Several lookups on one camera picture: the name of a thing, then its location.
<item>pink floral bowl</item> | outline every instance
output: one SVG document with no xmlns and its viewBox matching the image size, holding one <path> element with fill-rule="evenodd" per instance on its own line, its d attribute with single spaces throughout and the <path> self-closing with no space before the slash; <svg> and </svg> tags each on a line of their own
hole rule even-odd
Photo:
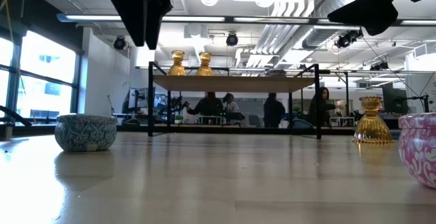
<svg viewBox="0 0 436 224">
<path fill-rule="evenodd" d="M 401 161 L 418 182 L 436 189 L 436 113 L 402 116 L 399 127 Z"/>
</svg>

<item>window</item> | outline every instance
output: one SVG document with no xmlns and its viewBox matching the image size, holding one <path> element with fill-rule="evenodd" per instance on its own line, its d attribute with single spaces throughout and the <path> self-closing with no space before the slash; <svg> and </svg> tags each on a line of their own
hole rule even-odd
<svg viewBox="0 0 436 224">
<path fill-rule="evenodd" d="M 0 64 L 11 65 L 14 54 L 14 44 L 11 41 L 0 38 Z"/>
<path fill-rule="evenodd" d="M 70 113 L 71 97 L 70 86 L 22 76 L 16 112 L 24 118 L 56 118 Z"/>
<path fill-rule="evenodd" d="M 6 106 L 7 84 L 9 83 L 9 73 L 0 70 L 0 105 Z M 0 118 L 4 117 L 5 113 L 0 111 Z"/>
<path fill-rule="evenodd" d="M 41 35 L 27 31 L 22 39 L 21 70 L 72 83 L 76 53 Z"/>
</svg>

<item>amber glass vase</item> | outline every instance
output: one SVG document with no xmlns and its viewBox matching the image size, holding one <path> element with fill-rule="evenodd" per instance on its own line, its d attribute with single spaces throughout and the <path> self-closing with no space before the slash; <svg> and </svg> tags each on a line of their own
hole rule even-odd
<svg viewBox="0 0 436 224">
<path fill-rule="evenodd" d="M 377 115 L 381 97 L 361 97 L 359 100 L 365 115 L 357 124 L 353 141 L 356 143 L 393 143 L 388 126 Z"/>
<path fill-rule="evenodd" d="M 170 68 L 168 75 L 185 76 L 186 75 L 185 68 L 182 66 L 182 61 L 183 61 L 183 57 L 185 56 L 185 53 L 182 50 L 175 50 L 171 52 L 171 54 L 174 64 Z"/>
<path fill-rule="evenodd" d="M 202 62 L 201 66 L 198 68 L 196 75 L 197 76 L 211 76 L 212 68 L 209 67 L 209 63 L 211 61 L 212 55 L 207 52 L 202 52 L 200 55 L 200 60 Z"/>
</svg>

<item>monitor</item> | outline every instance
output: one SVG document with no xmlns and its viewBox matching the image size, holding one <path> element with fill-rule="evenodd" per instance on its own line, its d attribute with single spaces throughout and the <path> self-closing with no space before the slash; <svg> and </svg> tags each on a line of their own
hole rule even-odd
<svg viewBox="0 0 436 224">
<path fill-rule="evenodd" d="M 394 89 L 392 83 L 383 85 L 382 89 L 385 112 L 396 114 L 409 112 L 406 90 Z"/>
<path fill-rule="evenodd" d="M 149 88 L 130 88 L 129 109 L 148 107 Z"/>
</svg>

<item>white wall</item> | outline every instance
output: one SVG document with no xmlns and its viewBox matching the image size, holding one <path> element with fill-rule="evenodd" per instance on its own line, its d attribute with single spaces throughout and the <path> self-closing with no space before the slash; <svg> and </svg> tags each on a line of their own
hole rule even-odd
<svg viewBox="0 0 436 224">
<path fill-rule="evenodd" d="M 110 115 L 108 95 L 115 112 L 120 112 L 129 88 L 123 87 L 128 81 L 129 59 L 94 36 L 89 28 L 84 30 L 83 50 L 79 113 Z"/>
<path fill-rule="evenodd" d="M 436 71 L 436 54 L 427 54 L 415 59 L 413 53 L 406 56 L 405 67 L 407 71 Z M 429 110 L 436 111 L 436 76 L 432 74 L 412 74 L 406 76 L 407 97 L 418 95 L 429 95 Z M 407 105 L 417 113 L 424 112 L 420 100 L 409 100 Z"/>
</svg>

